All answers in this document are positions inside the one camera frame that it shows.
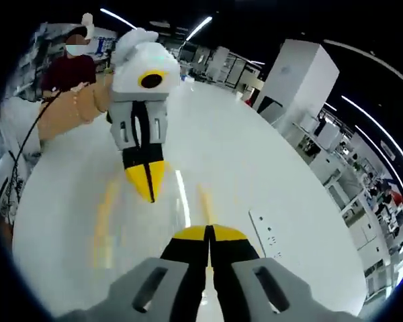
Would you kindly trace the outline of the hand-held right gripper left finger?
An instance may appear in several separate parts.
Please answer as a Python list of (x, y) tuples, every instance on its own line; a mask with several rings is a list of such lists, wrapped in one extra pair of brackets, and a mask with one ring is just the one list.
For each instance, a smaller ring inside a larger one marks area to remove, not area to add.
[(210, 228), (177, 232), (158, 258), (147, 258), (110, 285), (106, 298), (58, 321), (195, 321), (206, 286)]

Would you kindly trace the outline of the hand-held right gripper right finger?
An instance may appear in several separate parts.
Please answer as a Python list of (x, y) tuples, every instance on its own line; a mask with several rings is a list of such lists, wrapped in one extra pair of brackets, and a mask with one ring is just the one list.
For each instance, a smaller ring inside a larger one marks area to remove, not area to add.
[(273, 258), (260, 258), (246, 235), (223, 225), (206, 227), (214, 288), (225, 321), (357, 321), (331, 311), (310, 286)]

